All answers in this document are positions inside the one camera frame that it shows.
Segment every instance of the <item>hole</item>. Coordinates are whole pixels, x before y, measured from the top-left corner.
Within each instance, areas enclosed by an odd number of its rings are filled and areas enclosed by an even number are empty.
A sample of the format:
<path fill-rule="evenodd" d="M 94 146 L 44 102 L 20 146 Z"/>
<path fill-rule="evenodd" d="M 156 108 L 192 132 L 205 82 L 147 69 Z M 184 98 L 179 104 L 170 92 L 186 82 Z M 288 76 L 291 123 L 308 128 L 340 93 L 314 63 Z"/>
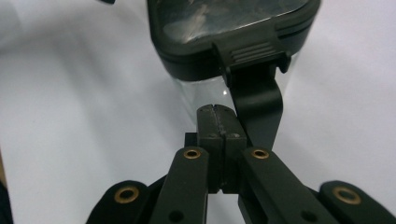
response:
<path fill-rule="evenodd" d="M 198 155 L 198 153 L 197 153 L 196 151 L 188 151 L 188 152 L 187 152 L 187 155 L 188 155 L 189 157 L 196 157 L 196 156 Z"/>
<path fill-rule="evenodd" d="M 201 152 L 197 149 L 190 149 L 184 152 L 184 157 L 187 159 L 197 159 L 201 156 Z"/>
<path fill-rule="evenodd" d="M 318 217 L 317 215 L 315 215 L 314 213 L 310 212 L 310 211 L 303 211 L 301 212 L 301 217 L 308 222 L 317 222 L 318 221 Z"/>
<path fill-rule="evenodd" d="M 184 215 L 180 211 L 173 211 L 169 214 L 169 220 L 172 222 L 179 222 L 183 220 Z"/>
<path fill-rule="evenodd" d="M 346 187 L 336 187 L 332 190 L 332 194 L 341 202 L 349 204 L 360 204 L 361 197 L 352 189 Z"/>
<path fill-rule="evenodd" d="M 270 156 L 268 152 L 262 149 L 256 149 L 253 151 L 252 154 L 257 159 L 267 159 Z"/>
<path fill-rule="evenodd" d="M 114 200 L 117 203 L 131 203 L 139 196 L 139 189 L 135 186 L 127 186 L 117 190 Z"/>
<path fill-rule="evenodd" d="M 128 198 L 134 197 L 134 192 L 130 189 L 127 189 L 120 194 L 120 197 L 122 199 L 128 199 Z"/>

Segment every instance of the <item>transparent plastic container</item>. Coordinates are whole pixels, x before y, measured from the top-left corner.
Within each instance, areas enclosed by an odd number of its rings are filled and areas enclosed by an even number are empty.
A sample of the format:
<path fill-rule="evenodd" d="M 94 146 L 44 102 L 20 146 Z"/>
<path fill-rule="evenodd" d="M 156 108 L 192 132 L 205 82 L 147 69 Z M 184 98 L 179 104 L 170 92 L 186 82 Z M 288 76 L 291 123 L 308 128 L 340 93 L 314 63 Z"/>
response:
<path fill-rule="evenodd" d="M 276 83 L 282 95 L 286 93 L 297 57 L 298 53 L 291 57 L 289 71 L 286 74 L 282 74 L 278 69 L 276 70 Z M 174 78 L 174 81 L 182 92 L 183 104 L 186 106 L 194 123 L 196 123 L 196 110 L 203 105 L 225 105 L 235 111 L 233 98 L 223 77 L 213 77 L 195 82 L 181 81 Z"/>

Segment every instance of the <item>brass grommet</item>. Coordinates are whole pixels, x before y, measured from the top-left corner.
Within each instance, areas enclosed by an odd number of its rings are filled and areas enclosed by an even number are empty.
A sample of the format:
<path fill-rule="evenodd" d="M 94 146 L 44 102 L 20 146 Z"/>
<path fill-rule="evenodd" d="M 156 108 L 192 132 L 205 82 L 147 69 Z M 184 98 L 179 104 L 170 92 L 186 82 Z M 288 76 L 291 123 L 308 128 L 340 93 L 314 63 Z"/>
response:
<path fill-rule="evenodd" d="M 201 152 L 197 149 L 189 149 L 184 152 L 184 157 L 190 160 L 197 159 L 201 156 Z"/>
<path fill-rule="evenodd" d="M 332 194 L 341 202 L 349 204 L 360 204 L 361 196 L 352 189 L 346 187 L 335 187 Z"/>
<path fill-rule="evenodd" d="M 262 149 L 253 150 L 251 152 L 251 155 L 254 156 L 255 158 L 261 159 L 261 160 L 267 159 L 268 157 L 270 157 L 270 154 L 267 151 L 262 150 Z"/>
<path fill-rule="evenodd" d="M 117 203 L 131 203 L 139 196 L 139 189 L 135 186 L 126 186 L 117 190 L 114 200 Z"/>

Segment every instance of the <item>black plastic lid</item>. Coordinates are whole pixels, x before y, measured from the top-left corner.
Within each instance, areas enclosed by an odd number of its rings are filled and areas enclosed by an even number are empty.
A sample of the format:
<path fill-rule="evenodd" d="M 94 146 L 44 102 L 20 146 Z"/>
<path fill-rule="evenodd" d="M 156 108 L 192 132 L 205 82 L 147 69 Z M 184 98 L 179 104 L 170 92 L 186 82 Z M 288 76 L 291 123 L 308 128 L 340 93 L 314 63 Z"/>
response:
<path fill-rule="evenodd" d="M 168 72 L 196 81 L 269 61 L 286 72 L 318 6 L 319 0 L 148 0 L 148 14 Z"/>

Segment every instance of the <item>white background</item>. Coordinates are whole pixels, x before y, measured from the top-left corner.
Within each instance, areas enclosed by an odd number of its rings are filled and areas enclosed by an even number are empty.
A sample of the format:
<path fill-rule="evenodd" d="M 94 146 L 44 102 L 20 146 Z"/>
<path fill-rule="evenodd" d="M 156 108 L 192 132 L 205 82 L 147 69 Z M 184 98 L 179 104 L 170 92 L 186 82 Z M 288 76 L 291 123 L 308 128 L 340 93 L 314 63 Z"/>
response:
<path fill-rule="evenodd" d="M 327 0 L 284 95 L 274 152 L 312 189 L 339 179 L 396 214 L 396 2 Z M 149 39 L 146 3 L 0 0 L 0 147 L 15 223 L 84 223 L 150 184 L 195 130 Z M 210 196 L 208 223 L 242 223 Z"/>

